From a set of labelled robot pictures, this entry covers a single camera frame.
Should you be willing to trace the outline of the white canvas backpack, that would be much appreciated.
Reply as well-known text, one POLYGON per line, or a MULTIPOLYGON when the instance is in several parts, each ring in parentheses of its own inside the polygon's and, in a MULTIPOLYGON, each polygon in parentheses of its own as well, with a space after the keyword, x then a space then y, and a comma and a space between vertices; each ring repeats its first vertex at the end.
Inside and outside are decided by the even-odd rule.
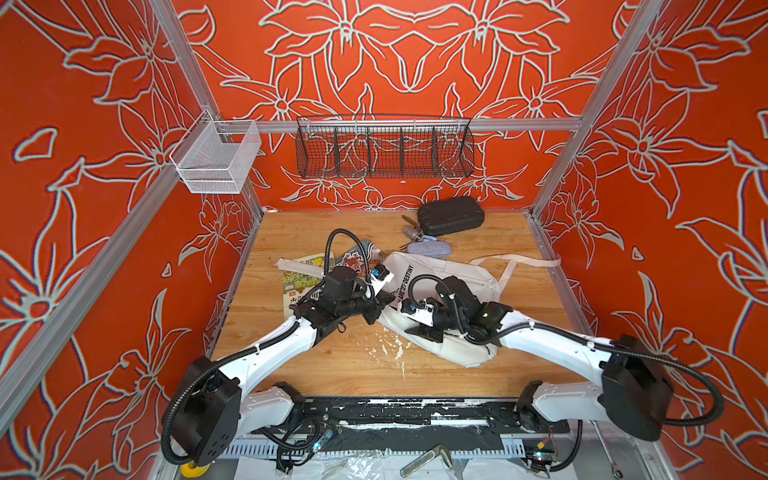
POLYGON ((416 254, 389 255, 383 265, 393 278, 384 286, 384 291, 394 298, 383 308, 377 322, 437 357, 462 367, 475 368, 492 360, 498 347, 474 345, 466 340, 457 316, 462 316, 466 330, 482 331, 479 311, 500 300, 517 265, 550 268, 561 261, 518 254, 491 258, 506 263, 499 278, 482 266, 484 257, 458 263, 416 254))

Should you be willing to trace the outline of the green China history book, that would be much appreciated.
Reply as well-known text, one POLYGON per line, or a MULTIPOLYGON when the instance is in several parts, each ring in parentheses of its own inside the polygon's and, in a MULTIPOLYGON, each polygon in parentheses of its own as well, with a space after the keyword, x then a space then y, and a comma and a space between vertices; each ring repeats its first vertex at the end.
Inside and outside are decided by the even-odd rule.
POLYGON ((276 261, 275 266, 282 272, 283 311, 286 317, 292 314, 291 306, 323 279, 324 264, 323 253, 276 261))

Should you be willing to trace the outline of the grey mythology story book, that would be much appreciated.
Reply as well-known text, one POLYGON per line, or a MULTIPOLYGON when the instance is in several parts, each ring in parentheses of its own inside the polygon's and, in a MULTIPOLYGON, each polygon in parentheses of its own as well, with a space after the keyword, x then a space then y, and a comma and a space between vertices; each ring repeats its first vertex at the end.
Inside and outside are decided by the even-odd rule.
POLYGON ((335 265, 349 267, 355 270, 359 276, 363 276, 365 274, 364 259, 367 260, 370 270, 373 270, 378 263, 385 260, 386 254, 371 240, 364 239, 361 243, 363 248, 353 246, 335 260, 335 265))

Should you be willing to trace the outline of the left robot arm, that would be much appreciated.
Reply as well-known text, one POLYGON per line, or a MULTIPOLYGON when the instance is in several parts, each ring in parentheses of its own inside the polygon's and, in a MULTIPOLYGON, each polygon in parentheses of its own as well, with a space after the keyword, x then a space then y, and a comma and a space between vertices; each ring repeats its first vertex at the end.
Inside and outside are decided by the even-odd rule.
POLYGON ((383 264, 364 276, 339 266, 291 307, 275 330, 244 350, 213 361, 194 360, 161 419, 160 449, 173 465, 205 466, 235 436, 283 423, 297 401, 282 387, 255 388, 283 364, 328 337, 350 317, 374 324, 393 300, 384 287, 394 278, 383 264))

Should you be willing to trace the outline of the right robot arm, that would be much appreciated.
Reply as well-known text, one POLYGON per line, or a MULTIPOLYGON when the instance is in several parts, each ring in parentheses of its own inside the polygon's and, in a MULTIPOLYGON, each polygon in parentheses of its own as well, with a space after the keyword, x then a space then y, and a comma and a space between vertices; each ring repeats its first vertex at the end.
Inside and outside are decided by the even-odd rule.
POLYGON ((522 351, 581 377, 571 384, 530 383, 518 399, 520 421, 527 428, 564 420, 610 422, 634 438, 653 442, 666 426, 705 426, 724 412, 724 396, 712 380, 693 367, 651 353, 639 339, 577 334, 505 304, 482 302, 456 276, 415 276, 399 309, 431 339, 454 330, 471 345, 522 351), (669 370, 690 376, 708 391, 712 405, 705 413, 669 417, 675 392, 669 370))

